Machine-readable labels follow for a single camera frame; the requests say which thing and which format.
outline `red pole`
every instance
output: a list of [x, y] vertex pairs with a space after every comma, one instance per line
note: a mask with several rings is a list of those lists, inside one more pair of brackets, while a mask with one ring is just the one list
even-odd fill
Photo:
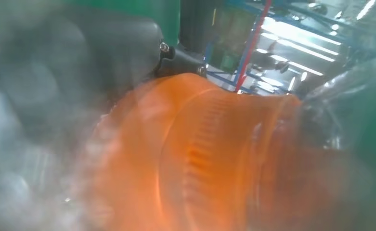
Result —
[[252, 43], [251, 43], [251, 45], [249, 47], [249, 50], [248, 50], [248, 52], [246, 54], [246, 59], [243, 62], [242, 70], [240, 71], [240, 75], [239, 75], [239, 79], [237, 80], [236, 88], [234, 89], [234, 91], [236, 91], [236, 92], [239, 91], [240, 87], [242, 86], [243, 82], [245, 81], [246, 67], [249, 64], [250, 57], [251, 57], [251, 55], [253, 53], [253, 49], [254, 49], [255, 45], [257, 44], [257, 42], [258, 42], [260, 31], [261, 31], [261, 26], [264, 23], [264, 18], [266, 17], [267, 12], [269, 12], [271, 4], [272, 4], [272, 0], [266, 0], [266, 4], [264, 5], [263, 12], [261, 13], [259, 24], [256, 27], [256, 31], [255, 31], [254, 37], [252, 39]]

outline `bolt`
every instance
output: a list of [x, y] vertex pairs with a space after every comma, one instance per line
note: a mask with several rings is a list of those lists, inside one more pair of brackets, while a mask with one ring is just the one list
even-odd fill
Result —
[[169, 46], [168, 44], [164, 43], [164, 42], [161, 42], [161, 44], [159, 45], [159, 49], [162, 51], [162, 52], [165, 52], [165, 53], [168, 53], [169, 52]]
[[204, 66], [200, 66], [200, 67], [198, 68], [198, 74], [199, 74], [200, 76], [203, 76], [205, 73], [206, 73], [206, 67], [204, 67]]

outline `ceiling light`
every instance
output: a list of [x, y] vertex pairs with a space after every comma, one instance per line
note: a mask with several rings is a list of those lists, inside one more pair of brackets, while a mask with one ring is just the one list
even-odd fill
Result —
[[264, 18], [264, 23], [275, 23], [276, 20], [274, 20], [273, 18], [270, 18], [270, 17], [265, 17]]
[[[281, 56], [278, 56], [278, 55], [272, 55], [272, 58], [274, 58], [277, 61], [283, 61], [283, 62], [287, 62], [288, 61], [288, 59], [286, 59], [284, 57], [281, 57]], [[308, 72], [313, 73], [313, 74], [318, 75], [318, 76], [322, 76], [323, 75], [323, 73], [321, 73], [321, 72], [312, 70], [311, 68], [308, 68], [306, 66], [303, 66], [303, 65], [295, 63], [295, 62], [289, 62], [288, 64], [290, 64], [292, 66], [295, 66], [295, 67], [298, 67], [298, 68], [300, 68], [300, 69], [302, 69], [304, 71], [308, 71]], [[298, 72], [298, 71], [296, 71], [294, 69], [289, 68], [288, 70], [292, 71], [294, 73], [300, 74], [300, 72]]]
[[301, 75], [301, 82], [307, 79], [307, 74], [307, 72], [303, 72], [303, 74]]
[[360, 20], [363, 18], [366, 13], [368, 13], [369, 9], [375, 4], [376, 0], [369, 0], [369, 2], [364, 6], [364, 8], [359, 12], [359, 14], [356, 16], [356, 20]]
[[324, 52], [329, 53], [329, 54], [339, 55], [335, 51], [329, 50], [329, 49], [324, 48], [322, 46], [318, 46], [317, 44], [308, 41], [307, 39], [297, 35], [297, 33], [290, 32], [290, 30], [287, 29], [287, 28], [277, 28], [274, 24], [270, 25], [270, 26], [263, 25], [262, 28], [264, 30], [267, 30], [269, 32], [274, 33], [275, 35], [283, 37], [285, 39], [293, 40], [293, 41], [301, 43], [305, 46], [308, 46], [308, 47], [311, 47], [311, 48], [314, 48], [314, 49], [317, 49], [317, 50], [320, 50], [320, 51], [324, 51]]
[[278, 55], [272, 55], [272, 58], [274, 58], [277, 61], [283, 61], [283, 62], [287, 62], [288, 61], [288, 59], [283, 58], [283, 57], [278, 56]]
[[322, 55], [322, 54], [317, 53], [317, 52], [315, 52], [315, 51], [311, 51], [311, 50], [309, 50], [309, 49], [307, 49], [307, 48], [305, 48], [305, 47], [299, 46], [299, 45], [294, 44], [294, 43], [292, 43], [292, 42], [290, 42], [290, 41], [287, 41], [287, 40], [282, 40], [282, 39], [280, 39], [280, 40], [278, 40], [278, 43], [281, 43], [281, 44], [283, 44], [283, 45], [285, 45], [285, 46], [289, 46], [289, 47], [292, 47], [292, 48], [297, 49], [297, 50], [299, 50], [299, 51], [302, 51], [302, 52], [305, 52], [305, 53], [308, 53], [308, 54], [314, 55], [315, 57], [318, 57], [318, 58], [321, 58], [321, 59], [327, 60], [327, 61], [329, 61], [329, 62], [334, 62], [334, 61], [335, 61], [335, 59], [332, 59], [332, 58], [330, 58], [330, 57], [328, 57], [328, 56]]
[[291, 68], [289, 68], [288, 70], [291, 71], [291, 72], [294, 72], [294, 73], [296, 73], [296, 74], [301, 74], [299, 71], [296, 71], [296, 70], [291, 69]]
[[306, 30], [300, 29], [300, 28], [298, 28], [296, 26], [293, 26], [293, 25], [290, 25], [290, 24], [287, 24], [287, 23], [277, 22], [276, 25], [281, 26], [281, 27], [286, 27], [287, 29], [284, 30], [286, 33], [288, 33], [289, 31], [296, 31], [296, 32], [302, 33], [304, 35], [315, 37], [315, 38], [320, 39], [322, 41], [326, 41], [326, 42], [329, 42], [329, 43], [332, 43], [332, 44], [335, 44], [335, 45], [338, 45], [338, 46], [341, 45], [340, 42], [334, 41], [332, 39], [325, 38], [323, 36], [314, 34], [314, 33], [310, 32], [310, 31], [306, 31]]
[[312, 70], [311, 68], [308, 68], [308, 67], [306, 67], [306, 66], [303, 66], [303, 65], [298, 64], [298, 63], [295, 63], [295, 62], [289, 62], [289, 64], [292, 65], [292, 66], [298, 67], [298, 68], [300, 68], [300, 69], [303, 69], [304, 71], [308, 71], [308, 72], [311, 72], [311, 73], [313, 73], [313, 74], [316, 74], [316, 75], [318, 75], [318, 76], [323, 76], [323, 75], [324, 75], [324, 74], [321, 73], [321, 72], [318, 72], [318, 71]]
[[263, 81], [258, 81], [257, 84], [259, 85], [261, 89], [266, 90], [271, 93], [274, 93], [274, 91], [277, 90], [277, 88], [273, 87], [271, 84], [268, 84]]
[[342, 11], [338, 12], [338, 13], [335, 15], [335, 18], [336, 18], [336, 19], [339, 19], [339, 18], [341, 18], [341, 16], [342, 16]]
[[263, 49], [256, 49], [256, 51], [257, 52], [260, 52], [260, 53], [262, 53], [262, 54], [266, 54], [267, 53], [267, 51], [266, 50], [263, 50]]
[[288, 86], [288, 90], [292, 90], [294, 86], [294, 82], [296, 81], [296, 77], [294, 76], [293, 79], [290, 82], [290, 86]]
[[276, 86], [276, 87], [281, 87], [283, 84], [275, 79], [272, 78], [267, 78], [267, 77], [260, 77], [264, 82]]
[[279, 39], [279, 37], [277, 35], [274, 35], [274, 34], [262, 33], [261, 35], [268, 38], [268, 39], [271, 39], [271, 40], [278, 40]]
[[334, 25], [331, 26], [331, 29], [338, 30], [339, 29], [339, 25], [338, 24], [334, 24]]

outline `orange cylinder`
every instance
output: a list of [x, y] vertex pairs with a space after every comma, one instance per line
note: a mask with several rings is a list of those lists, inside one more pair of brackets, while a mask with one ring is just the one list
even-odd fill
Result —
[[323, 165], [333, 153], [301, 145], [299, 105], [193, 74], [138, 87], [87, 145], [90, 216], [106, 231], [321, 230], [338, 170]]

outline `blurred machinery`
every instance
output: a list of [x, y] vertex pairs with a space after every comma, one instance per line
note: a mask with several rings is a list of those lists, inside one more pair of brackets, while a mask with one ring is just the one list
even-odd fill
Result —
[[222, 90], [113, 11], [3, 48], [0, 230], [376, 230], [376, 59], [300, 101]]
[[[294, 37], [290, 36], [290, 34], [293, 33], [292, 28], [296, 28], [303, 30], [305, 33], [313, 34], [317, 38], [330, 39], [334, 44], [340, 45], [340, 50], [336, 53], [336, 57], [326, 58], [326, 60], [334, 62], [334, 64], [329, 67], [328, 71], [324, 74], [319, 73], [319, 76], [322, 77], [308, 78], [307, 81], [303, 81], [300, 86], [296, 87], [299, 89], [299, 95], [305, 96], [306, 92], [324, 84], [340, 73], [351, 69], [354, 65], [376, 57], [376, 45], [373, 43], [373, 41], [376, 41], [376, 31], [373, 30], [376, 23], [374, 23], [374, 26], [364, 26], [363, 24], [363, 22], [367, 21], [367, 18], [370, 18], [364, 17], [369, 9], [371, 9], [371, 15], [376, 14], [374, 13], [376, 12], [375, 0], [367, 2], [366, 5], [360, 4], [358, 9], [360, 9], [361, 12], [353, 16], [354, 20], [350, 19], [351, 14], [348, 4], [352, 5], [352, 3], [340, 5], [338, 7], [339, 12], [335, 15], [335, 13], [333, 13], [334, 9], [331, 8], [332, 6], [325, 4], [325, 1], [227, 1], [226, 7], [219, 7], [215, 9], [214, 13], [213, 29], [217, 32], [213, 40], [210, 41], [205, 56], [207, 62], [217, 70], [210, 71], [209, 75], [218, 81], [223, 81], [227, 85], [235, 86], [235, 91], [241, 89], [242, 91], [251, 93], [252, 90], [242, 86], [245, 76], [255, 77], [258, 82], [264, 82], [263, 79], [260, 79], [257, 75], [255, 76], [254, 73], [251, 73], [251, 70], [247, 68], [251, 54], [258, 50], [258, 44], [261, 40], [260, 36], [262, 35], [270, 39], [274, 39], [273, 37], [277, 37], [276, 39], [287, 38], [291, 41], [292, 38], [294, 39]], [[282, 25], [286, 24], [289, 33], [283, 34], [282, 31], [281, 33], [277, 33], [277, 31], [272, 32], [271, 30], [265, 30], [266, 26], [264, 26], [262, 30], [260, 27], [262, 27], [265, 18], [269, 20], [273, 19]], [[301, 41], [296, 41], [296, 43], [297, 42], [300, 46], [305, 45], [305, 43]], [[312, 52], [325, 51], [321, 48], [317, 50], [315, 44], [312, 46], [308, 45], [307, 47], [308, 49], [312, 48]], [[291, 59], [291, 57], [287, 57], [287, 61], [290, 62], [291, 69], [301, 71], [301, 73], [298, 73], [299, 76], [296, 77], [297, 79], [302, 77], [303, 71], [310, 70], [310, 68], [306, 68], [305, 65], [294, 64], [294, 62], [288, 60], [289, 58]], [[278, 55], [276, 55], [276, 59], [279, 62], [283, 61], [283, 57], [278, 57]], [[222, 75], [219, 73], [220, 71], [234, 75], [234, 78], [226, 78], [224, 73], [222, 73]], [[286, 88], [280, 90], [280, 92], [293, 92], [295, 87], [294, 85], [291, 86], [293, 88], [289, 87], [288, 90]]]
[[178, 44], [180, 32], [180, 0], [64, 0], [75, 5], [90, 6], [100, 9], [147, 17], [154, 20], [162, 29], [164, 40], [170, 46]]

